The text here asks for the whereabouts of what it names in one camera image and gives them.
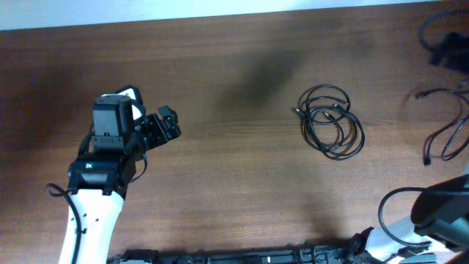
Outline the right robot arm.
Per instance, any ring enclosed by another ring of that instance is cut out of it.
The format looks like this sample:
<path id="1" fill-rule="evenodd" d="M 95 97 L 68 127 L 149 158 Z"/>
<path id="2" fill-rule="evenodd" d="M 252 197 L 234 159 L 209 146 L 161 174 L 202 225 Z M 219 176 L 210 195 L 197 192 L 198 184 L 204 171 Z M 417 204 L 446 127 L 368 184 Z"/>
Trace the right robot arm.
<path id="1" fill-rule="evenodd" d="M 448 57 L 445 67 L 468 74 L 468 35 L 450 32 L 443 42 L 428 45 L 423 31 L 419 41 L 432 53 L 437 65 Z M 420 192 L 410 216 L 386 226 L 383 220 L 385 203 L 403 192 Z M 421 187 L 402 187 L 390 191 L 378 207 L 381 228 L 370 228 L 358 235 L 359 247 L 350 253 L 366 263 L 388 263 L 396 257 L 407 259 L 433 252 L 468 250 L 468 174 L 442 183 Z"/>

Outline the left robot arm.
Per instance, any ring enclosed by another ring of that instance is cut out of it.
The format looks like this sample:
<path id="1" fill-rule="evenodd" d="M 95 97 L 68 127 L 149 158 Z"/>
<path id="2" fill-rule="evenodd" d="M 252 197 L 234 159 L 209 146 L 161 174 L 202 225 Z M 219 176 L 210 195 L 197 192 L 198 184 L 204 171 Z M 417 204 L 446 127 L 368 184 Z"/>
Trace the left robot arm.
<path id="1" fill-rule="evenodd" d="M 177 113 L 168 106 L 139 118 L 134 109 L 144 107 L 127 95 L 95 100 L 92 131 L 68 171 L 69 219 L 61 263 L 106 262 L 128 186 L 139 178 L 137 161 L 181 134 Z"/>

